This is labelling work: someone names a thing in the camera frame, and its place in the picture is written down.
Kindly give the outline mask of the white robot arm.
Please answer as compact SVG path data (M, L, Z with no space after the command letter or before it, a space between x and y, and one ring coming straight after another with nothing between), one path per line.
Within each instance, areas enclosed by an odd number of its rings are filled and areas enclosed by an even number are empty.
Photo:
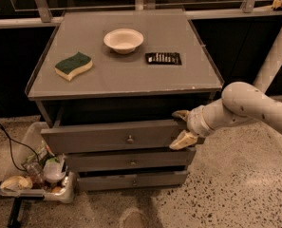
M282 103L243 82L227 85L221 98L192 110L178 110L172 114L186 122L186 129L170 143L170 148L180 150L193 145L198 138L207 138L222 127L260 121L282 135Z

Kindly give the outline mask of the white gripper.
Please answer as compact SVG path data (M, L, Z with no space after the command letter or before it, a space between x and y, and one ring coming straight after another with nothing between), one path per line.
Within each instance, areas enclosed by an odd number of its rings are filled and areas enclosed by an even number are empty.
M180 150L196 143L197 137L206 138L214 133L214 130L204 119L203 109L204 106L201 105L190 112L188 110L178 110L172 113L174 118L187 122L187 128L190 132L181 131L177 138L170 143L169 147L171 149Z

